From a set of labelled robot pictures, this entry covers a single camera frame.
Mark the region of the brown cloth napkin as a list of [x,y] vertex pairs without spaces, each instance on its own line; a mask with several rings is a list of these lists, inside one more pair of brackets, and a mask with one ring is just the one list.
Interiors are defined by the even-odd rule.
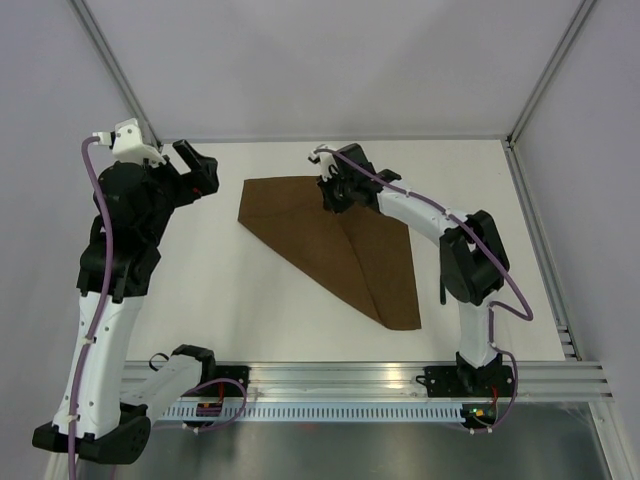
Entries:
[[409,230],[354,205],[323,207],[310,176],[247,179],[238,221],[327,291],[392,331],[421,328]]

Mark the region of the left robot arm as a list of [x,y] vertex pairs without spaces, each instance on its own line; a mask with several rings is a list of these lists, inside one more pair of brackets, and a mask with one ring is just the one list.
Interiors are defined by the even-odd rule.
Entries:
[[168,156],[115,161],[96,173],[83,160],[98,208],[77,280],[80,315],[67,386],[58,411],[34,430],[34,447],[96,464],[129,465],[152,428],[191,390],[206,396],[218,384],[211,350],[183,344],[168,363],[127,394],[121,392],[130,338],[160,262],[160,241],[176,209],[214,194],[217,161],[187,141],[172,145],[188,170]]

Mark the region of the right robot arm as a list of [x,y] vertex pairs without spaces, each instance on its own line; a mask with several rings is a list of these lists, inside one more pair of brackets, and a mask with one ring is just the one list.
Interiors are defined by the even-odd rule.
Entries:
[[451,211],[412,191],[389,169],[377,171],[359,144],[316,148],[323,206],[343,213],[354,205],[400,221],[438,248],[440,297],[458,305],[461,338],[454,381],[469,396],[513,395],[514,372],[494,340],[491,303],[505,283],[509,261],[494,219],[484,210]]

